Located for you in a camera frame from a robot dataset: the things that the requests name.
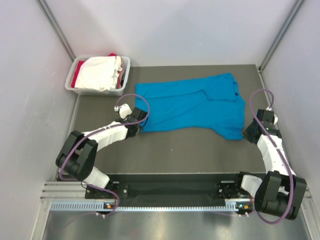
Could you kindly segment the blue t shirt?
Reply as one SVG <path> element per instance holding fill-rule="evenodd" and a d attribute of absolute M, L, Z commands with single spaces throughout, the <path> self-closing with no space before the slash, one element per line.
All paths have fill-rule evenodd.
<path fill-rule="evenodd" d="M 138 83 L 135 105 L 150 111 L 144 132 L 211 129 L 226 140 L 242 140 L 245 101 L 231 73 L 167 82 Z"/>

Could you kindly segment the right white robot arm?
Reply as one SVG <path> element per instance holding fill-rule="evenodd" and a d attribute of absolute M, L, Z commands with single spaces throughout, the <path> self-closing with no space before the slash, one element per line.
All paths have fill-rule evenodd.
<path fill-rule="evenodd" d="M 283 150 L 282 135 L 275 128 L 276 116 L 269 109 L 259 109 L 256 118 L 243 131 L 244 138 L 255 144 L 262 156 L 266 175 L 258 177 L 240 172 L 233 192 L 239 198 L 250 195 L 257 212 L 281 217 L 287 207 L 287 220 L 295 220 L 304 198 L 307 183 L 297 177 Z"/>

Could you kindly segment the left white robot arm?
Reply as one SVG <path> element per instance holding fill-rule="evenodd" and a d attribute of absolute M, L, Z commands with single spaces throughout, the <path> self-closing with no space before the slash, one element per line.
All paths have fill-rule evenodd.
<path fill-rule="evenodd" d="M 96 130 L 72 131 L 65 140 L 55 164 L 63 181 L 86 183 L 88 190 L 102 198 L 116 198 L 113 181 L 95 167 L 97 152 L 119 141 L 135 137 L 146 122 L 149 113 L 127 104 L 118 108 L 119 118 Z"/>

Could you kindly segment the white plastic bin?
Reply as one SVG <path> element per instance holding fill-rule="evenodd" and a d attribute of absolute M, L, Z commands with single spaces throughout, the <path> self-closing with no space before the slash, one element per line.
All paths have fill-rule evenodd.
<path fill-rule="evenodd" d="M 122 96 L 130 67 L 127 56 L 82 55 L 73 61 L 64 86 L 78 95 Z"/>

